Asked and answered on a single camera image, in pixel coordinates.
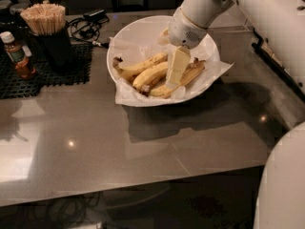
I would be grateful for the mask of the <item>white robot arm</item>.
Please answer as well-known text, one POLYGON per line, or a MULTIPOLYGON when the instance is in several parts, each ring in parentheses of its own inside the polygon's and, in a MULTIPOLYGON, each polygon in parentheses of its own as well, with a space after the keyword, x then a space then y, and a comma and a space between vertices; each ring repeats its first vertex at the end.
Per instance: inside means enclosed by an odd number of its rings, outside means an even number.
MULTIPOLYGON (((305 13, 302 0, 184 0, 168 27, 168 40, 196 47, 218 14, 238 5, 302 90, 305 85, 305 13)), ((274 146, 256 199, 254 229, 305 229, 305 123, 274 146)))

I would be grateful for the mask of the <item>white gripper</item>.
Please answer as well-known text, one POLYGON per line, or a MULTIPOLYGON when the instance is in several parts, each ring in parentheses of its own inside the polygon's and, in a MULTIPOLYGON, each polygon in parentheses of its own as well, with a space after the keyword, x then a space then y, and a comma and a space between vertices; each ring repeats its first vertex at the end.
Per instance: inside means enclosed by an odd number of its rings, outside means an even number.
POLYGON ((173 89, 180 82, 191 60, 190 49, 197 47, 207 34, 207 22, 204 12, 179 7, 174 12, 168 29, 157 37, 157 43, 161 46, 169 43, 179 46, 169 54, 166 75, 168 88, 173 89))

